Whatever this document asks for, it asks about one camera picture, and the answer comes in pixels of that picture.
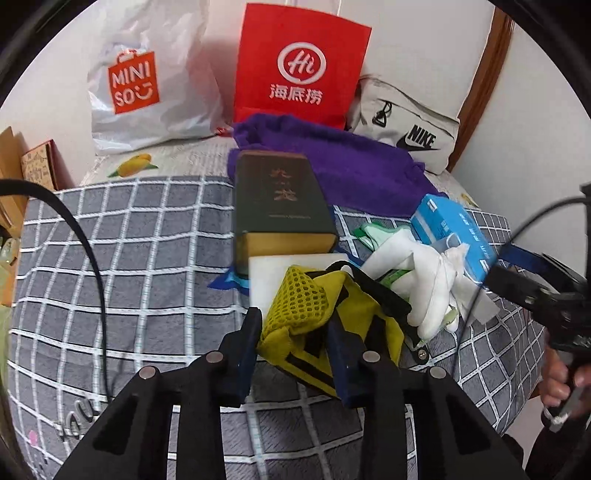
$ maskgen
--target yellow cloth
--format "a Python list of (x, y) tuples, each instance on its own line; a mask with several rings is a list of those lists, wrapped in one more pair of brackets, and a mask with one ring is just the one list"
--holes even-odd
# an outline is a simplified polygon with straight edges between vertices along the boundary
[(316, 357), (304, 347), (306, 334), (328, 322), (339, 298), (346, 297), (337, 306), (346, 331), (357, 333), (365, 340), (374, 316), (385, 321), (388, 351), (396, 364), (404, 334), (396, 320), (386, 316), (379, 303), (362, 291), (349, 274), (335, 271), (310, 278), (306, 274), (310, 271), (313, 270), (296, 265), (288, 268), (263, 324), (258, 352), (272, 365), (337, 396), (327, 379), (328, 376), (332, 380), (332, 372), (326, 349), (322, 347)]

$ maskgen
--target white plastic bag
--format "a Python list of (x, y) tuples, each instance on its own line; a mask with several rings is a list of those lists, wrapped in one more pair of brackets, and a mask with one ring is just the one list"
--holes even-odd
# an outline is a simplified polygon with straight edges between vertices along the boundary
[(88, 74), (97, 154), (223, 127), (222, 100), (201, 40), (207, 0), (104, 1), (101, 50)]

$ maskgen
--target metal screw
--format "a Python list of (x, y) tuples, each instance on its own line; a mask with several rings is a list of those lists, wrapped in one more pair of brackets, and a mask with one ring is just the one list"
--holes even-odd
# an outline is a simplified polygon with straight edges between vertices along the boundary
[(207, 363), (210, 363), (210, 364), (219, 363), (223, 360), (223, 353), (218, 352), (217, 350), (214, 350), (213, 352), (209, 352), (205, 356), (205, 360), (207, 360)]
[(143, 367), (142, 370), (139, 371), (139, 376), (144, 380), (152, 378), (156, 374), (156, 369), (152, 367), (152, 365), (148, 365), (147, 367)]
[(367, 350), (366, 352), (363, 352), (363, 360), (365, 360), (369, 364), (379, 362), (379, 359), (379, 353), (374, 352), (373, 350)]
[(431, 367), (429, 373), (433, 378), (445, 378), (447, 372), (441, 367)]

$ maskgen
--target tissue box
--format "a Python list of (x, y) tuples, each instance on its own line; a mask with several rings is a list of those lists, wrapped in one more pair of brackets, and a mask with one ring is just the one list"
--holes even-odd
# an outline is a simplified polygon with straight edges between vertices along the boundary
[(470, 245), (466, 255), (466, 273), (476, 282), (484, 280), (496, 254), (462, 205), (445, 197), (427, 194), (410, 221), (421, 242), (427, 245), (455, 233), (460, 243)]

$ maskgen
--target bed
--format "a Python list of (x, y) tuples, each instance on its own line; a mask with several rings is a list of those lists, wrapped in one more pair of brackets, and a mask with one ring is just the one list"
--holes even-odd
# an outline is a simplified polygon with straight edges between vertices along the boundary
[[(185, 366), (241, 324), (248, 298), (208, 284), (232, 262), (232, 185), (225, 177), (230, 138), (146, 149), (158, 170), (107, 181), (129, 155), (99, 159), (80, 188), (59, 195), (93, 244), (109, 308), (108, 373), (115, 393), (146, 364)], [(503, 217), (474, 209), (450, 174), (432, 182), (466, 207), (489, 242), (509, 236)], [(340, 246), (364, 260), (351, 232), (372, 217), (334, 207)], [(394, 226), (407, 219), (379, 218)], [(17, 439), (38, 478), (52, 478), (105, 408), (100, 381), (96, 284), (81, 246), (55, 212), (30, 201), (14, 304), (8, 394)], [(464, 337), (456, 379), (490, 424), (504, 432), (540, 376), (543, 329), (503, 300), (497, 317)], [(452, 370), (457, 339), (443, 332), (420, 367), (404, 349), (401, 365)], [(257, 362), (241, 408), (222, 409), (230, 479), (356, 478), (363, 411), (305, 387)], [(413, 413), (407, 408), (408, 471), (416, 478)], [(176, 465), (178, 410), (168, 451)]]

